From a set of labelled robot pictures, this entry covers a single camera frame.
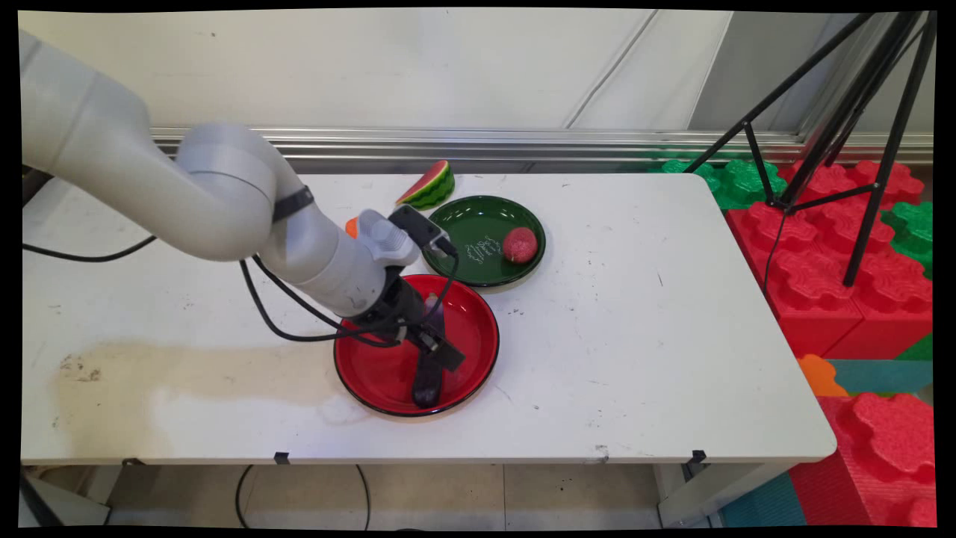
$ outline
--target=green plate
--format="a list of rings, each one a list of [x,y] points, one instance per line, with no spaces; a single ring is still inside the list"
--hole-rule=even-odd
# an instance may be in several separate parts
[[[544,228],[524,206],[498,196],[469,196],[453,200],[435,210],[431,220],[451,237],[461,261],[455,280],[469,286],[500,286],[518,280],[534,269],[544,256]],[[502,243],[515,228],[531,228],[538,252],[528,263],[518,265],[505,259]],[[424,252],[424,260],[442,276],[451,273],[452,258],[438,258]]]

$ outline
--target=toy watermelon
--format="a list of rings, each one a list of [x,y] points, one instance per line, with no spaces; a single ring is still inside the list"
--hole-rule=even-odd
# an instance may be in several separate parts
[[[439,161],[395,203],[426,210],[446,201],[454,190],[455,176],[451,173],[451,166],[448,161]]]

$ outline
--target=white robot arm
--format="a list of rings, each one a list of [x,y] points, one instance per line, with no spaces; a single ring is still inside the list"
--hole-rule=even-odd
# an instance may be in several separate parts
[[[352,239],[315,203],[273,222],[277,201],[309,194],[262,137],[241,125],[200,125],[174,163],[152,142],[146,105],[133,92],[32,35],[20,31],[19,40],[23,163],[73,183],[173,247],[219,261],[258,253],[280,279],[345,318],[378,300],[386,266],[418,255],[404,233],[396,246],[391,223],[374,212],[379,218],[363,218],[384,221],[374,222],[382,228],[376,236],[392,232],[385,253],[369,241],[368,226],[364,241]]]

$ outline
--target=orange foam block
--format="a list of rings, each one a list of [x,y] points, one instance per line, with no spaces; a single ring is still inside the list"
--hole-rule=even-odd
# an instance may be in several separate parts
[[[837,369],[834,365],[816,355],[804,355],[797,359],[803,375],[810,383],[814,396],[849,396],[846,389],[840,387],[837,381]]]

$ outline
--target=toy fruit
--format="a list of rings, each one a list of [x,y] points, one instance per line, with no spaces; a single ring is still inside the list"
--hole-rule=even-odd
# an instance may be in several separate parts
[[[451,173],[451,166],[448,161],[439,161],[395,203],[426,210],[447,200],[454,190],[455,176]]]
[[[505,235],[503,250],[511,263],[528,263],[537,254],[537,237],[531,228],[515,228]]]

